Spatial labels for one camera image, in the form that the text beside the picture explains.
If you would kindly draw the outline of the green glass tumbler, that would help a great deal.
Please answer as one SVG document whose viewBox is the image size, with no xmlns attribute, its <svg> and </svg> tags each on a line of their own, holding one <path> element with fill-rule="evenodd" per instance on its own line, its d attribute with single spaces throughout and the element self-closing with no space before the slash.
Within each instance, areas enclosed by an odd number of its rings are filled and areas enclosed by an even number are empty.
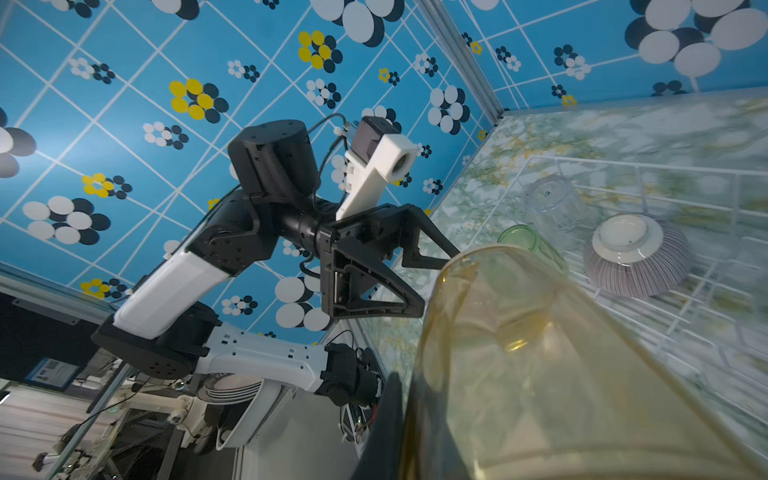
<svg viewBox="0 0 768 480">
<path fill-rule="evenodd" d="M 526 224 L 518 224 L 506 229 L 500 234 L 497 242 L 528 250 L 564 278 L 569 276 L 569 267 L 560 252 L 534 228 Z"/>
</svg>

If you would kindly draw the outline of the yellow glass tumbler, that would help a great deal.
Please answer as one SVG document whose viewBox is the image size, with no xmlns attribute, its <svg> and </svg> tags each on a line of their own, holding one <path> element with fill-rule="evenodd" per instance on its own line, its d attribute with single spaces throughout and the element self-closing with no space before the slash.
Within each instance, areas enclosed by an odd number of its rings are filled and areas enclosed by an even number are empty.
<svg viewBox="0 0 768 480">
<path fill-rule="evenodd" d="M 440 271 L 405 415 L 403 479 L 762 479 L 630 333 L 529 251 Z"/>
</svg>

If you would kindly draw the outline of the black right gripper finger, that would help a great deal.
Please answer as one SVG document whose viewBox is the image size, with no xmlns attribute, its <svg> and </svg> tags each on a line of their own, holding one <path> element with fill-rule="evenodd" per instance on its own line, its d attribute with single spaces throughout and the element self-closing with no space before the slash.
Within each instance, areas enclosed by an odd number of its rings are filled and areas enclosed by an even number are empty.
<svg viewBox="0 0 768 480">
<path fill-rule="evenodd" d="M 396 480 L 404 432 L 402 381 L 397 372 L 387 378 L 376 419 L 351 480 Z"/>
</svg>

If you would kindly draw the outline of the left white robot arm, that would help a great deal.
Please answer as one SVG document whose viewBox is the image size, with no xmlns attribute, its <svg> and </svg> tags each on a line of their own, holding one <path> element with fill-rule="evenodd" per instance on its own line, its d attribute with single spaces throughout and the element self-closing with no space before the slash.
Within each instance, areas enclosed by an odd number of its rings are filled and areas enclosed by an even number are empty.
<svg viewBox="0 0 768 480">
<path fill-rule="evenodd" d="M 94 342 L 141 373 L 255 374 L 343 406 L 373 405 L 384 381 L 373 357 L 353 347 L 299 345 L 222 322 L 203 303 L 214 287 L 269 259 L 288 240 L 319 264 L 321 309 L 331 321 L 418 318 L 424 299 L 390 267 L 438 270 L 456 247 L 418 207 L 384 204 L 387 185 L 409 172 L 418 149 L 386 120 L 362 118 L 346 151 L 338 203 L 317 194 L 321 179 L 299 120 L 242 130 L 228 147 L 239 184 L 97 329 Z"/>
</svg>

